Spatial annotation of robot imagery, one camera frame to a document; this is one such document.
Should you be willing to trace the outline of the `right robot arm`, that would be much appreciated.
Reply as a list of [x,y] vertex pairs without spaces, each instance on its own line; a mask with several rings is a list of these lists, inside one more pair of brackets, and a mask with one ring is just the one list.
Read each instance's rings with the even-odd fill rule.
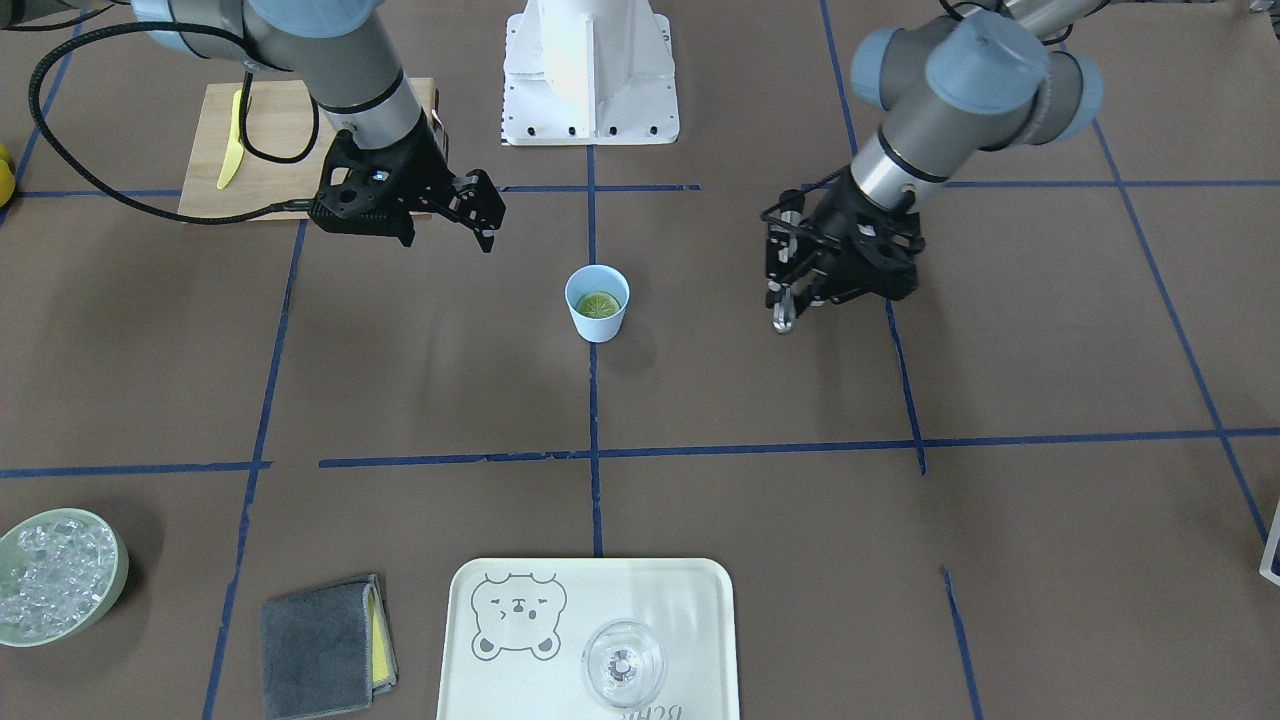
[[308,218],[410,246],[413,215],[470,228],[490,252],[506,204],[480,169],[447,164],[445,135],[404,73],[375,1],[136,1],[161,45],[296,73],[335,131]]

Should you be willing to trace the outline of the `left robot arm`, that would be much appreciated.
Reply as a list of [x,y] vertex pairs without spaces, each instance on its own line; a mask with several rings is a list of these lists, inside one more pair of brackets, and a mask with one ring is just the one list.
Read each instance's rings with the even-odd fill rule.
[[1105,83],[1055,38],[1100,1],[960,1],[915,28],[859,45],[854,94],[883,111],[876,135],[824,178],[815,206],[786,190],[762,213],[765,306],[780,333],[810,307],[865,295],[899,301],[918,287],[922,208],[975,152],[1041,146],[1082,132]]

